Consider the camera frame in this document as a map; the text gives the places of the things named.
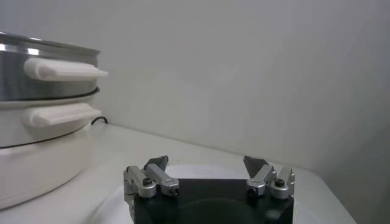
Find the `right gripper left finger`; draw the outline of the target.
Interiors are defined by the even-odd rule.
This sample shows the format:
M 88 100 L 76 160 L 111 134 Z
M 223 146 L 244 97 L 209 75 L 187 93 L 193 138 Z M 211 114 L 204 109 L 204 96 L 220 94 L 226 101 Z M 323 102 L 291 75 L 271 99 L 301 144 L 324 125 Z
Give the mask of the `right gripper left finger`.
M 169 176 L 165 169 L 168 165 L 168 156 L 151 158 L 141 169 L 138 166 L 128 166 L 123 171 L 124 200 L 132 201 L 136 196 L 153 198 L 160 193 L 177 197 L 180 194 L 179 180 Z

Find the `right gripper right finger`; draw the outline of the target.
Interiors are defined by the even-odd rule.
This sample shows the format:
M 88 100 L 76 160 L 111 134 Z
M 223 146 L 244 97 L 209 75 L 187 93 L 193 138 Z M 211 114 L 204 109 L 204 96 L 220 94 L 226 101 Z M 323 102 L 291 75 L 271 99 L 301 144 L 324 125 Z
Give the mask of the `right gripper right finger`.
M 279 173 L 264 159 L 244 156 L 243 163 L 249 174 L 246 181 L 247 195 L 250 198 L 262 197 L 268 190 L 273 198 L 286 200 L 294 197 L 295 173 L 282 167 Z

